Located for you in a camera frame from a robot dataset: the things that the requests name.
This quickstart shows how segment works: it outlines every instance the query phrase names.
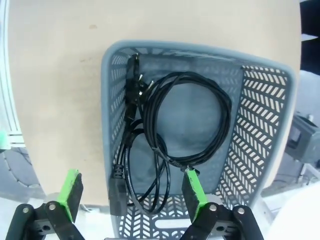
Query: basket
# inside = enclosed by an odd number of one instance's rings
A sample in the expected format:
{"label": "basket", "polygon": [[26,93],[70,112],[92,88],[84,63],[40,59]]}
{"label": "basket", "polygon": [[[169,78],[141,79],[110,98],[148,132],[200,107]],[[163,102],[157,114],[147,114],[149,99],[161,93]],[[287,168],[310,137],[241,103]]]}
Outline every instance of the basket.
{"label": "basket", "polygon": [[[105,175],[111,175],[124,131],[127,61],[139,54],[140,72],[147,83],[171,72],[196,72],[216,81],[232,100],[231,126],[226,140],[206,163],[196,166],[206,194],[223,204],[252,206],[279,153],[290,124],[296,81],[282,64],[221,48],[159,41],[120,41],[102,59],[101,107]],[[217,130],[220,110],[215,96],[192,84],[175,86],[161,105],[157,131],[168,153],[186,156],[202,151]],[[144,136],[131,151],[132,182],[145,193],[154,179],[153,153]],[[170,197],[163,211],[142,215],[134,207],[126,216],[114,217],[115,235],[122,239],[179,239],[190,224],[182,197],[183,173],[170,166]],[[152,196],[144,200],[151,205]]]}

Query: black device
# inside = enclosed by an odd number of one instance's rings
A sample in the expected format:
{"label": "black device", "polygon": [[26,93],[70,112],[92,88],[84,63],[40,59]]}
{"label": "black device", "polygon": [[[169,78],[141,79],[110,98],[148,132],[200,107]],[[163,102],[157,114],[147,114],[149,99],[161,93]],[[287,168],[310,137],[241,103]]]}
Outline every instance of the black device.
{"label": "black device", "polygon": [[[58,201],[49,201],[36,209],[30,204],[20,204],[16,208],[6,240],[44,240],[46,235],[54,233],[60,240],[84,240],[73,224],[82,191],[81,174],[71,171]],[[192,224],[181,240],[206,240],[218,236],[226,240],[264,239],[248,206],[238,205],[229,210],[215,202],[207,202],[195,170],[186,169],[182,193]]]}
{"label": "black device", "polygon": [[5,240],[44,240],[54,233],[61,240],[84,240],[73,224],[83,190],[81,173],[69,170],[57,201],[43,203],[36,209],[30,204],[16,208]]}

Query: wooden table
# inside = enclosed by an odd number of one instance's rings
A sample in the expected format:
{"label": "wooden table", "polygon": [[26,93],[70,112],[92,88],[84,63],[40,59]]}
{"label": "wooden table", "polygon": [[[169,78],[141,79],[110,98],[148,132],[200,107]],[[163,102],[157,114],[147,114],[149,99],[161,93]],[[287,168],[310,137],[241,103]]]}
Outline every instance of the wooden table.
{"label": "wooden table", "polygon": [[100,69],[111,44],[211,45],[287,64],[297,76],[300,68],[297,0],[11,0],[8,37],[16,110],[37,177],[47,194],[59,192],[68,169],[78,168],[85,204],[108,205]]}

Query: screw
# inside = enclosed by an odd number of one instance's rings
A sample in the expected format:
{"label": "screw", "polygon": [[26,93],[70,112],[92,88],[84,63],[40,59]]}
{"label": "screw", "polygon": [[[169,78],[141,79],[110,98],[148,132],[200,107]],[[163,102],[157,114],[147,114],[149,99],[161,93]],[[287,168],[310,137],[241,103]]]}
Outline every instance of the screw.
{"label": "screw", "polygon": [[239,213],[239,214],[244,214],[244,213],[245,213],[245,210],[244,210],[242,207],[240,207],[240,208],[238,209],[238,213]]}
{"label": "screw", "polygon": [[216,205],[212,204],[210,207],[209,207],[210,211],[212,212],[215,212],[217,210],[217,207]]}
{"label": "screw", "polygon": [[55,210],[56,209],[56,205],[54,204],[50,204],[49,205],[49,209],[52,211],[52,210]]}

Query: black power cord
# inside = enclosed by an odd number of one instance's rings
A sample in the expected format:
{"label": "black power cord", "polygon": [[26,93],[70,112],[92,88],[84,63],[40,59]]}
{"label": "black power cord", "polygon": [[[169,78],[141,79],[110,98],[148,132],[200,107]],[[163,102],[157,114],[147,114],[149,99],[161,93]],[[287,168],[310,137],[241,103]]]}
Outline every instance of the black power cord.
{"label": "black power cord", "polygon": [[[129,59],[127,64],[125,87],[126,126],[117,154],[116,164],[113,166],[113,173],[110,179],[112,184],[109,184],[110,213],[116,216],[125,215],[125,207],[131,207],[133,205],[143,214],[158,214],[165,206],[170,192],[171,177],[169,164],[184,171],[186,168],[192,168],[205,163],[222,145],[230,128],[231,99],[213,80],[195,72],[173,72],[159,79],[154,84],[152,82],[152,84],[148,86],[141,81],[141,76],[137,69],[139,69],[139,58],[137,55],[134,55]],[[189,156],[175,157],[168,154],[163,138],[157,133],[157,120],[163,100],[175,85],[180,84],[195,84],[208,88],[218,99],[221,117],[218,133],[202,152]],[[137,109],[139,110],[141,119],[134,121]],[[148,144],[153,150],[155,178],[146,193],[138,198],[132,183],[130,152],[134,140],[142,134],[145,135]],[[163,201],[159,202],[160,178],[164,171],[166,172],[166,190]],[[126,189],[132,200],[132,203],[129,204],[127,204]],[[154,198],[152,205],[150,208],[145,208],[143,201],[153,190]]]}

